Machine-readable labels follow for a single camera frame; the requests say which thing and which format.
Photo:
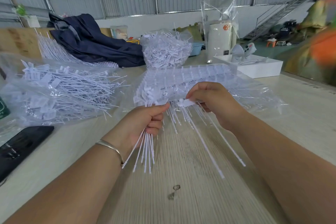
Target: metal staircase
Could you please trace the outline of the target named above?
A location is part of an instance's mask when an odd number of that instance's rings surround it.
[[[251,41],[254,41],[258,37],[268,32],[269,29],[272,26],[274,26],[279,20],[284,18],[286,15],[288,15],[290,12],[292,12],[301,4],[308,1],[311,0],[292,0],[286,2],[284,7],[280,6],[276,8],[277,6],[283,4],[283,0],[280,0],[278,3],[273,5],[270,9],[268,9],[266,12],[264,12],[257,18],[255,29],[251,31],[249,34],[247,34],[244,38],[251,39]]]

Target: silver bangle bracelet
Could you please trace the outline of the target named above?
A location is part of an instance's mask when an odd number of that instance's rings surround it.
[[[99,140],[98,142],[96,142],[96,144],[100,144],[100,145],[106,146],[108,148],[111,148],[112,150],[115,150],[119,154],[121,165],[124,164],[124,159],[123,159],[120,151],[116,147],[114,147],[112,144],[110,144],[109,142],[104,141],[104,140]]]

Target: forearm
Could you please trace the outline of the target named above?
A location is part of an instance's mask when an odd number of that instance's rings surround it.
[[[233,133],[293,223],[334,223],[336,167],[246,114]]]
[[[5,224],[95,223],[120,170],[117,153],[95,145]]]

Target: orange stool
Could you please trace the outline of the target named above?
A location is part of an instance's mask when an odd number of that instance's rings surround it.
[[[272,47],[274,48],[276,43],[277,43],[276,41],[274,41],[274,42],[267,41],[267,45],[266,45],[266,47],[268,47],[268,46],[271,44]]]

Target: green container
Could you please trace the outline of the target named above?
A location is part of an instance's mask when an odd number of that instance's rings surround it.
[[[3,102],[3,100],[0,98],[0,119],[8,116],[11,112]]]

